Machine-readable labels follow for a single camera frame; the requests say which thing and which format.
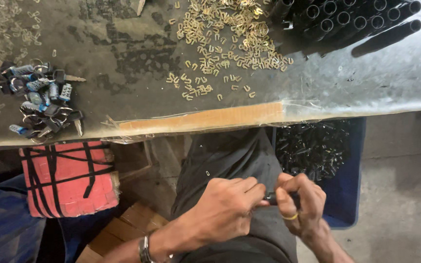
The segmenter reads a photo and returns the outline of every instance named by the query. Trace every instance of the person's right hand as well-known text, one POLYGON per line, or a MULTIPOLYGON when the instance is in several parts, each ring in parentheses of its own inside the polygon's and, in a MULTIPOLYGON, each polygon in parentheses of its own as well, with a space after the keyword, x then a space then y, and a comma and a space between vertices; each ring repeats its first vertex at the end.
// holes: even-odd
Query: person's right hand
POLYGON ((285 173, 279 174, 275 191, 280 213, 292 234, 299 236, 307 245, 329 235, 329 226, 322 218, 326 194, 305 174, 295 177, 285 173), (289 192, 298 192, 300 195, 299 211, 289 192), (298 216, 295 219, 287 219, 296 215, 298 216))

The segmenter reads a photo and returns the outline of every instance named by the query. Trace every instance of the wristwatch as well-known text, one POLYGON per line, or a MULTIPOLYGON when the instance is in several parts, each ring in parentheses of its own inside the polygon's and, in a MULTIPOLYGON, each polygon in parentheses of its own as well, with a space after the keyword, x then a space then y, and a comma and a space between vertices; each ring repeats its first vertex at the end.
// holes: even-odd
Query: wristwatch
POLYGON ((149 254, 149 235, 139 240, 139 257, 142 263, 155 263, 149 254))

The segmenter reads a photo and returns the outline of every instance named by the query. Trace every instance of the yellow rubber band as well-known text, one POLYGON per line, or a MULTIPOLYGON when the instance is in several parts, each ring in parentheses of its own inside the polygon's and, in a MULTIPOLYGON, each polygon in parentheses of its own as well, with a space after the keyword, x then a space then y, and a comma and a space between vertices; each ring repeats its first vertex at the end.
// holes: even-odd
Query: yellow rubber band
POLYGON ((294 216, 292 216, 292 217, 284 217, 284 216, 282 216, 282 218, 283 219, 285 219, 285 220, 295 220, 296 218, 298 217, 298 213, 296 213, 294 216))

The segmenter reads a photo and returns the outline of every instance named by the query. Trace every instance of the hand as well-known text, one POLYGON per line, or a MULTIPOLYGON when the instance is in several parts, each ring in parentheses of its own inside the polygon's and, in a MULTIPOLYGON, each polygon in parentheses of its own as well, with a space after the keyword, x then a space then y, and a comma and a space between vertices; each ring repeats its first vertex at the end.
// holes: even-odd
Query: hand
POLYGON ((285 220, 285 225, 292 234, 299 236, 307 245, 322 242, 330 235, 329 226, 322 218, 326 194, 305 174, 295 177, 279 174, 275 191, 278 207, 284 218, 292 218, 298 213, 294 220, 285 220), (288 192, 298 192, 300 195, 300 211, 297 212, 288 192))
POLYGON ((265 192, 254 177, 210 180, 197 204, 180 218, 195 233, 191 249, 248 235, 253 208, 267 205, 265 192))

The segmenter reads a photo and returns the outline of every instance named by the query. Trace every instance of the concrete floor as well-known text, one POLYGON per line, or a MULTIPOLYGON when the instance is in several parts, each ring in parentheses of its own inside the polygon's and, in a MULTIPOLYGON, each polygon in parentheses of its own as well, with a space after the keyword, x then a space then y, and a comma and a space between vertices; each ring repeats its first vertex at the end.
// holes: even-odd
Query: concrete floor
POLYGON ((368 117, 358 223, 333 233, 358 263, 421 262, 421 112, 368 117))

